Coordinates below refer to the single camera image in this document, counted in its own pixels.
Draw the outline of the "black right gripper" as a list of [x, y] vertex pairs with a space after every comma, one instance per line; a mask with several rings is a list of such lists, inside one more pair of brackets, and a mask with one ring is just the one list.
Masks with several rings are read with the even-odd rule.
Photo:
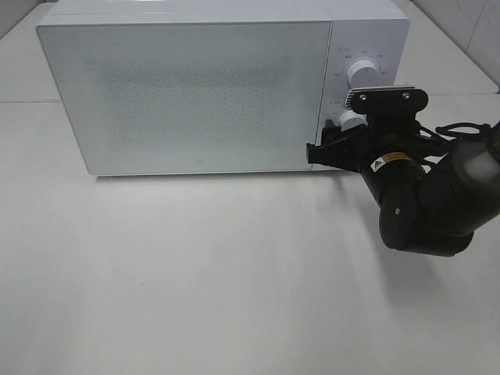
[[415, 195], [429, 144], [420, 132], [375, 137], [366, 124], [342, 130], [328, 119], [320, 144], [306, 145], [306, 158], [309, 164], [359, 172], [372, 195]]

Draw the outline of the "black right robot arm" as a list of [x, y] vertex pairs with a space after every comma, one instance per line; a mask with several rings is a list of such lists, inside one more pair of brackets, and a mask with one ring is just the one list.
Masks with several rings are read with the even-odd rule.
[[499, 215], [498, 125], [360, 125], [321, 146], [322, 163], [361, 174], [388, 248], [451, 257]]

